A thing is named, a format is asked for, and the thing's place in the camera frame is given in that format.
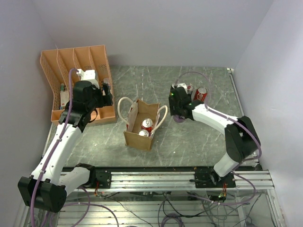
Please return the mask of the purple Fanta can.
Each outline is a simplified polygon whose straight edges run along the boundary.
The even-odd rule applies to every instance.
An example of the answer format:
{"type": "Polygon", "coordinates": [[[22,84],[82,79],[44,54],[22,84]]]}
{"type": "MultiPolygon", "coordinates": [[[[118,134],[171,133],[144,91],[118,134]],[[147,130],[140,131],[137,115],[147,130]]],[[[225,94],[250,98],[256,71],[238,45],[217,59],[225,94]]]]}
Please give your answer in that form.
{"type": "Polygon", "coordinates": [[[177,123],[182,123],[182,122],[184,122],[184,121],[186,120],[184,117],[178,116],[178,115],[174,115],[174,116],[173,116],[173,119],[174,119],[174,121],[177,122],[177,123]]]}

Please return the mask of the red tab soda can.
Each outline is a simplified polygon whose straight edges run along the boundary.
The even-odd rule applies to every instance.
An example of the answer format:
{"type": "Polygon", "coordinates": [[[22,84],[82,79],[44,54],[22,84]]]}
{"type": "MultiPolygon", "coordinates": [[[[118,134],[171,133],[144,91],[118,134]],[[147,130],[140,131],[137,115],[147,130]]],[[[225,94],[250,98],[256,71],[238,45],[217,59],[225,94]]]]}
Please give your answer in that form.
{"type": "Polygon", "coordinates": [[[192,94],[193,90],[194,90],[193,84],[187,84],[187,93],[192,94]]]}

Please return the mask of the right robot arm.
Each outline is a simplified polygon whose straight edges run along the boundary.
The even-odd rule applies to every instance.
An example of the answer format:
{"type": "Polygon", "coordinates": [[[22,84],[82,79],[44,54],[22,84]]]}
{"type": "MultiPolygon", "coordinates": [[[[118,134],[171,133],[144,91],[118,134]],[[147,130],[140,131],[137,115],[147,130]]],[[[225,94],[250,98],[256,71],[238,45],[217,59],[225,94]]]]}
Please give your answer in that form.
{"type": "Polygon", "coordinates": [[[223,114],[200,100],[192,100],[187,90],[180,85],[170,87],[169,108],[170,115],[204,123],[225,136],[226,153],[212,167],[208,178],[214,187],[221,186],[225,177],[253,152],[258,150],[258,154],[262,154],[258,135],[247,116],[237,118],[223,114]]]}

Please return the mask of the watermelon print canvas bag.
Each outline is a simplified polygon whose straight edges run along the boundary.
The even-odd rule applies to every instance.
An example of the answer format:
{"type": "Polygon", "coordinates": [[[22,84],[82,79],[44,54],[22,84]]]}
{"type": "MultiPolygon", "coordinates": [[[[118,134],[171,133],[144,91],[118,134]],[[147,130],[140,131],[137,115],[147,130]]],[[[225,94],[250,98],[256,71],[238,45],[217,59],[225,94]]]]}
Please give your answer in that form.
{"type": "Polygon", "coordinates": [[[133,101],[128,97],[122,97],[118,101],[117,111],[119,118],[126,124],[126,130],[124,131],[125,144],[140,150],[151,150],[154,134],[166,119],[168,107],[166,105],[160,106],[159,103],[148,104],[140,99],[133,101]],[[121,115],[120,110],[123,101],[131,103],[126,118],[121,115]],[[150,118],[153,121],[150,137],[138,135],[138,132],[142,129],[141,122],[145,118],[150,118]]]}

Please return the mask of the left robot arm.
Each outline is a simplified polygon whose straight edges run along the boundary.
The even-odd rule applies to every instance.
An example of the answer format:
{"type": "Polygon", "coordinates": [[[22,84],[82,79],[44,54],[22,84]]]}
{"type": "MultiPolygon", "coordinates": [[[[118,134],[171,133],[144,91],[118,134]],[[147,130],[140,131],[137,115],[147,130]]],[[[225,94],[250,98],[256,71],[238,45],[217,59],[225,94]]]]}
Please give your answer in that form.
{"type": "Polygon", "coordinates": [[[78,81],[72,91],[72,101],[61,113],[56,134],[39,165],[29,177],[21,177],[18,189],[26,206],[59,212],[67,196],[80,186],[91,188],[96,184],[96,168],[89,164],[77,164],[71,172],[62,176],[67,158],[82,136],[91,114],[98,108],[112,106],[109,85],[97,87],[90,81],[78,81]]]}

